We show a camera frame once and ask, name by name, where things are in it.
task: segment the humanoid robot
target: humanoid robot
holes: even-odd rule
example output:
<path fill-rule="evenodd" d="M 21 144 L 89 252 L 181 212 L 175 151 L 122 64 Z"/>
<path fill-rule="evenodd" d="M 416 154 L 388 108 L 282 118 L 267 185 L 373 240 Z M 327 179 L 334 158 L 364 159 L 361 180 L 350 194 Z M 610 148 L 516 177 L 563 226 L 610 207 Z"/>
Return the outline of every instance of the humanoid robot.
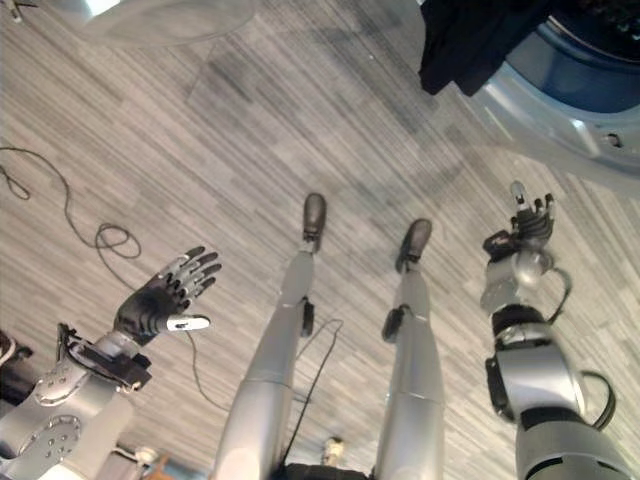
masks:
<path fill-rule="evenodd" d="M 519 182 L 512 185 L 512 194 L 517 204 L 512 232 L 500 231 L 484 243 L 490 262 L 481 305 L 490 315 L 495 336 L 495 353 L 486 363 L 491 400 L 496 412 L 518 428 L 518 479 L 629 480 L 632 473 L 611 441 L 585 423 L 581 373 L 535 309 L 531 295 L 553 266 L 544 249 L 553 229 L 553 198 L 547 195 L 544 206 L 537 199 L 534 209 Z M 395 265 L 400 285 L 382 337 L 395 344 L 396 356 L 373 472 L 367 476 L 332 466 L 285 465 L 296 351 L 299 337 L 313 329 L 309 293 L 326 210 L 321 195 L 307 197 L 301 248 L 287 269 L 275 311 L 237 390 L 212 478 L 441 479 L 443 382 L 419 267 L 431 234 L 431 223 L 425 219 L 409 227 Z M 66 359 L 43 377 L 24 407 L 0 420 L 1 473 L 11 480 L 38 478 L 38 472 L 60 460 L 46 455 L 49 437 L 43 432 L 56 429 L 66 435 L 62 432 L 81 430 L 113 395 L 117 383 L 110 382 L 111 377 L 125 388 L 142 386 L 148 374 L 131 362 L 145 364 L 137 358 L 138 351 L 157 333 L 208 325 L 205 317 L 182 314 L 219 269 L 212 264 L 214 254 L 202 254 L 202 249 L 187 252 L 132 295 L 121 307 L 114 330 L 96 345 L 79 341 L 68 346 L 66 338 L 61 342 Z M 107 366 L 119 365 L 117 359 L 124 365 L 105 368 L 105 361 Z M 65 388 L 60 387 L 62 377 Z"/>

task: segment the floor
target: floor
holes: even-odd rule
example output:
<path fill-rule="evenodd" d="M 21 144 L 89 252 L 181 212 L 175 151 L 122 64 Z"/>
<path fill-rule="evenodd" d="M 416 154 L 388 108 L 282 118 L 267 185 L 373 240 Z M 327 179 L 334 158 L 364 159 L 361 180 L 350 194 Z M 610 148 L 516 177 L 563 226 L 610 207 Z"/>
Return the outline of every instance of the floor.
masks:
<path fill-rule="evenodd" d="M 553 192 L 551 248 L 575 284 L 557 329 L 580 368 L 613 380 L 619 409 L 607 433 L 638 471 L 640 202 L 502 149 L 455 88 L 422 92 L 421 32 L 409 28 L 420 20 L 407 20 L 414 5 L 266 0 L 223 38 L 148 49 L 85 43 L 40 10 L 24 25 L 3 14 L 0 140 L 61 170 L 85 239 L 101 222 L 133 231 L 142 256 L 108 256 L 128 282 L 142 284 L 194 245 L 220 252 L 218 283 L 197 305 L 214 327 L 195 340 L 203 389 L 223 406 L 296 250 L 302 201 L 324 193 L 329 220 L 312 300 L 319 323 L 339 318 L 344 328 L 290 459 L 317 462 L 337 435 L 342 466 L 364 472 L 393 361 L 380 329 L 398 284 L 394 252 L 409 223 L 426 216 L 435 225 L 423 264 L 447 394 L 445 478 L 515 478 L 514 428 L 495 416 L 485 385 L 492 338 L 479 307 L 481 244 L 508 226 L 512 180 Z M 3 153 L 1 164 L 33 193 L 23 202 L 0 188 L 2 328 L 36 350 L 44 370 L 57 322 L 96 339 L 128 291 L 69 229 L 52 172 L 17 154 Z M 560 295 L 549 276 L 546 313 Z M 301 358 L 298 398 L 334 326 Z M 196 390 L 188 339 L 166 335 L 146 353 L 154 378 L 135 395 L 123 443 L 209 470 L 226 414 Z M 590 390 L 594 418 L 604 394 Z"/>

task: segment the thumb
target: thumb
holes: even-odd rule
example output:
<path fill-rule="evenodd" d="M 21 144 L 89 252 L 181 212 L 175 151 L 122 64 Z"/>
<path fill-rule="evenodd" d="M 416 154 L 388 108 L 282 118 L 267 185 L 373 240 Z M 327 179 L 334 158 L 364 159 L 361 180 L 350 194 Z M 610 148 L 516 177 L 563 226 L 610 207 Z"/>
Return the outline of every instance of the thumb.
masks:
<path fill-rule="evenodd" d="M 204 315 L 186 315 L 174 314 L 169 315 L 166 322 L 166 328 L 170 332 L 181 330 L 200 330 L 211 325 L 211 320 Z"/>

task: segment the cable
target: cable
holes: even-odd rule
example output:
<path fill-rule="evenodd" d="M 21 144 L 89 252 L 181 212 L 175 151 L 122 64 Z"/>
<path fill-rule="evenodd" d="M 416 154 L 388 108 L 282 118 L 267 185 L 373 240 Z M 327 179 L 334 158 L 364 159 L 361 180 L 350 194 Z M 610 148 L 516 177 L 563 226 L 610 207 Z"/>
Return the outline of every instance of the cable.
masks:
<path fill-rule="evenodd" d="M 604 409 L 602 410 L 600 416 L 591 425 L 597 430 L 604 430 L 604 428 L 609 425 L 609 422 L 613 420 L 613 416 L 616 413 L 616 392 L 613 390 L 609 379 L 607 379 L 607 377 L 605 377 L 601 373 L 594 372 L 592 370 L 583 370 L 580 373 L 582 373 L 583 377 L 597 378 L 607 386 L 607 404 L 604 406 Z"/>
<path fill-rule="evenodd" d="M 547 320 L 547 323 L 553 325 L 558 317 L 562 315 L 564 304 L 569 299 L 569 295 L 571 295 L 571 291 L 573 290 L 573 282 L 571 280 L 571 275 L 566 270 L 558 267 L 553 267 L 551 271 L 558 274 L 560 278 L 562 278 L 562 282 L 564 283 L 564 294 L 562 295 L 562 300 L 560 300 L 558 308 L 556 308 L 555 312 L 553 312 Z"/>
<path fill-rule="evenodd" d="M 191 336 L 190 332 L 184 332 L 187 334 L 187 338 L 189 339 L 189 341 L 191 342 L 191 349 L 193 351 L 193 361 L 191 362 L 191 369 L 193 371 L 193 379 L 196 382 L 196 387 L 198 388 L 198 391 L 200 392 L 200 395 L 202 395 L 202 397 L 209 402 L 211 405 L 213 405 L 216 408 L 219 408 L 220 410 L 222 410 L 223 412 L 227 412 L 229 413 L 229 409 L 226 407 L 223 407 L 222 405 L 218 404 L 217 402 L 211 400 L 211 398 L 209 398 L 209 395 L 207 395 L 204 390 L 202 389 L 202 385 L 200 384 L 200 375 L 198 374 L 198 364 L 197 364 L 197 359 L 198 359 L 198 349 L 196 348 L 196 342 L 193 339 L 193 337 Z"/>
<path fill-rule="evenodd" d="M 339 320 L 339 319 L 332 319 L 329 320 L 327 322 L 325 322 L 324 324 L 322 324 L 320 326 L 320 328 L 318 329 L 318 331 L 316 332 L 316 334 L 314 336 L 312 336 L 309 341 L 305 344 L 305 346 L 301 349 L 300 353 L 298 354 L 298 357 L 300 357 L 300 355 L 302 354 L 302 352 L 304 352 L 304 350 L 311 344 L 311 342 L 313 340 L 315 340 L 316 336 L 322 331 L 322 329 L 324 327 L 326 327 L 327 325 L 329 325 L 330 323 L 333 322 L 337 322 L 340 325 L 338 326 L 338 328 L 336 328 L 333 332 L 333 340 L 331 341 L 331 345 L 329 346 L 329 349 L 327 350 L 327 353 L 325 353 L 324 358 L 322 359 L 322 362 L 320 363 L 320 367 L 318 367 L 318 371 L 316 372 L 316 376 L 313 379 L 313 382 L 311 383 L 311 387 L 309 388 L 309 392 L 307 393 L 307 398 L 304 401 L 304 405 L 302 406 L 302 410 L 300 411 L 300 415 L 298 416 L 298 421 L 296 422 L 296 426 L 293 429 L 293 434 L 291 435 L 291 440 L 289 440 L 289 445 L 287 445 L 287 449 L 284 452 L 284 455 L 282 457 L 282 461 L 280 462 L 280 468 L 284 468 L 284 464 L 287 460 L 287 456 L 289 455 L 289 451 L 291 450 L 291 447 L 293 446 L 293 442 L 296 439 L 296 436 L 298 435 L 298 430 L 300 429 L 300 424 L 302 423 L 302 419 L 304 418 L 304 414 L 307 411 L 307 407 L 309 406 L 309 402 L 311 401 L 311 395 L 313 395 L 313 390 L 316 388 L 316 384 L 318 383 L 318 380 L 320 379 L 320 375 L 322 374 L 322 370 L 324 369 L 325 364 L 327 363 L 327 360 L 329 360 L 329 357 L 331 356 L 331 352 L 333 352 L 334 347 L 336 346 L 336 342 L 338 341 L 338 333 L 340 332 L 340 329 L 344 326 L 344 321 Z"/>
<path fill-rule="evenodd" d="M 140 245 L 140 242 L 138 241 L 136 236 L 133 233 L 131 233 L 129 230 L 127 230 L 126 228 L 120 225 L 117 225 L 114 223 L 101 223 L 98 229 L 96 230 L 96 233 L 93 238 L 93 242 L 85 239 L 80 233 L 80 231 L 78 230 L 78 227 L 76 227 L 76 224 L 74 223 L 73 218 L 71 217 L 70 210 L 71 210 L 71 201 L 73 196 L 72 190 L 71 190 L 71 187 L 69 186 L 69 182 L 67 181 L 66 177 L 60 172 L 60 170 L 58 170 L 56 166 L 53 165 L 53 163 L 51 163 L 45 157 L 43 157 L 39 153 L 36 153 L 32 150 L 28 150 L 26 148 L 18 148 L 18 147 L 0 147 L 0 152 L 4 152 L 4 151 L 23 153 L 27 155 L 26 158 L 29 158 L 31 160 L 37 159 L 40 162 L 42 162 L 42 164 L 44 164 L 46 167 L 48 167 L 49 170 L 51 170 L 56 175 L 56 177 L 58 177 L 58 180 L 60 180 L 60 183 L 64 188 L 64 207 L 63 207 L 64 218 L 67 221 L 67 224 L 73 231 L 76 238 L 80 240 L 80 242 L 82 242 L 82 244 L 85 247 L 96 250 L 96 252 L 98 253 L 98 256 L 100 257 L 100 261 L 102 261 L 102 263 L 107 268 L 107 270 L 109 270 L 111 274 L 116 279 L 118 279 L 118 281 L 120 281 L 120 283 L 122 283 L 124 286 L 126 286 L 130 290 L 136 290 L 132 285 L 126 282 L 120 275 L 118 275 L 113 270 L 113 268 L 107 263 L 102 253 L 102 250 L 108 250 L 112 252 L 114 255 L 116 255 L 117 257 L 123 258 L 125 260 L 136 259 L 140 255 L 142 255 L 142 246 Z M 13 195 L 16 198 L 19 198 L 20 200 L 24 200 L 24 201 L 31 199 L 31 192 L 27 189 L 27 187 L 25 187 L 16 179 L 11 177 L 5 170 L 4 166 L 0 166 L 0 175 L 5 178 L 7 182 L 7 186 L 9 187 L 9 190 L 11 191 L 11 193 L 13 193 Z M 122 239 L 117 241 L 109 241 L 105 237 L 106 232 L 119 233 L 123 235 L 123 237 Z M 133 245 L 135 246 L 134 253 L 123 253 L 118 250 L 118 247 L 121 247 L 129 242 L 132 242 Z"/>

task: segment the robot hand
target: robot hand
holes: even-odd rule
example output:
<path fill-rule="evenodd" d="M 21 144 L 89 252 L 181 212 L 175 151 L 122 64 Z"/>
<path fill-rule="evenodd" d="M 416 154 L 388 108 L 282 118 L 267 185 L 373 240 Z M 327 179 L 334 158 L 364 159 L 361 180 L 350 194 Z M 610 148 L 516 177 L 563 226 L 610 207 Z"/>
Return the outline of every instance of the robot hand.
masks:
<path fill-rule="evenodd" d="M 513 227 L 511 235 L 523 246 L 532 250 L 541 250 L 553 233 L 555 220 L 553 196 L 550 193 L 545 195 L 544 206 L 542 205 L 542 200 L 536 198 L 534 201 L 536 209 L 533 211 L 522 183 L 513 182 L 511 184 L 511 194 L 517 204 L 516 216 L 511 217 L 511 226 Z"/>
<path fill-rule="evenodd" d="M 183 314 L 215 283 L 214 274 L 222 268 L 216 263 L 216 252 L 204 251 L 204 247 L 189 250 L 127 298 L 118 310 L 114 330 L 143 346 L 163 331 L 208 327 L 211 322 L 207 317 Z"/>
<path fill-rule="evenodd" d="M 553 233 L 555 203 L 553 196 L 545 195 L 545 204 L 536 198 L 535 210 L 531 208 L 522 183 L 511 184 L 511 194 L 516 201 L 516 215 L 511 217 L 511 233 L 501 230 L 487 238 L 482 248 L 492 262 L 497 262 L 521 250 L 541 252 Z"/>

